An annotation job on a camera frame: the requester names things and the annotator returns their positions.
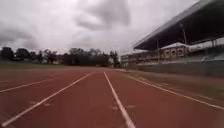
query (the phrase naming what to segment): green grass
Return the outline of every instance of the green grass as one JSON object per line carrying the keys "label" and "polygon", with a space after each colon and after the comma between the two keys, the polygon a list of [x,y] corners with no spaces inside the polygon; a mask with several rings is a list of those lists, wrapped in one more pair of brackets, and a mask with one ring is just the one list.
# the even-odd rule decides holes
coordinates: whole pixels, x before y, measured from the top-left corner
{"label": "green grass", "polygon": [[147,81],[158,84],[167,83],[163,84],[164,87],[176,88],[182,91],[199,94],[202,96],[210,97],[212,99],[224,102],[223,82],[219,83],[214,80],[213,83],[206,83],[204,81],[194,81],[190,79],[184,79],[184,77],[183,79],[178,79],[177,77],[169,74],[158,74],[158,73],[153,74],[139,71],[126,71],[126,72],[121,71],[121,72],[136,78],[144,78]]}
{"label": "green grass", "polygon": [[67,66],[53,64],[35,64],[28,62],[0,61],[0,69],[39,69],[39,68],[63,68]]}

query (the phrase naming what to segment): stadium roof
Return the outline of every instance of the stadium roof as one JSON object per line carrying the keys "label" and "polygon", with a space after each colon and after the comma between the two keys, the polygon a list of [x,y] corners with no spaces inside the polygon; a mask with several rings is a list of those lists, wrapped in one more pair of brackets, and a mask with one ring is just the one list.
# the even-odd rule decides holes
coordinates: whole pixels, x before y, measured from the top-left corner
{"label": "stadium roof", "polygon": [[175,42],[197,44],[224,35],[224,0],[201,0],[134,45],[134,49],[155,50]]}

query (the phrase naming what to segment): sky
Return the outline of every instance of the sky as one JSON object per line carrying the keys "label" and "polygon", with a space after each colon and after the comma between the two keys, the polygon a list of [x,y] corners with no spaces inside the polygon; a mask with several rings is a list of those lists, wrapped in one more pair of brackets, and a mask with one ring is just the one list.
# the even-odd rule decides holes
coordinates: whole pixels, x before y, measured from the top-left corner
{"label": "sky", "polygon": [[0,47],[120,54],[198,0],[0,0]]}

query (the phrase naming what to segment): running track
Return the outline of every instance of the running track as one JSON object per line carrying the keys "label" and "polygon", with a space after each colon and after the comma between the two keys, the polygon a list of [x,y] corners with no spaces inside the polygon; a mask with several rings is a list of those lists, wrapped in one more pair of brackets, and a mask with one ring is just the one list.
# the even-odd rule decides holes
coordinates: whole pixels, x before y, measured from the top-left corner
{"label": "running track", "polygon": [[224,108],[111,69],[21,70],[0,78],[0,127],[224,128]]}

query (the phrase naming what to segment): grass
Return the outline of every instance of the grass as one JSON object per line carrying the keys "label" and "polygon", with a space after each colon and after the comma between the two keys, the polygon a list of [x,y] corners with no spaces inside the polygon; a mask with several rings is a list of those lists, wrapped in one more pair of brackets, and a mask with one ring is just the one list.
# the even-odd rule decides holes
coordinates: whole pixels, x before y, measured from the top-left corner
{"label": "grass", "polygon": [[160,73],[146,73],[140,71],[121,71],[136,78],[144,78],[148,82],[156,83],[167,88],[179,89],[184,92],[209,97],[224,102],[224,80],[207,78],[170,75]]}
{"label": "grass", "polygon": [[39,69],[39,68],[63,68],[63,65],[35,64],[28,62],[0,61],[0,69]]}

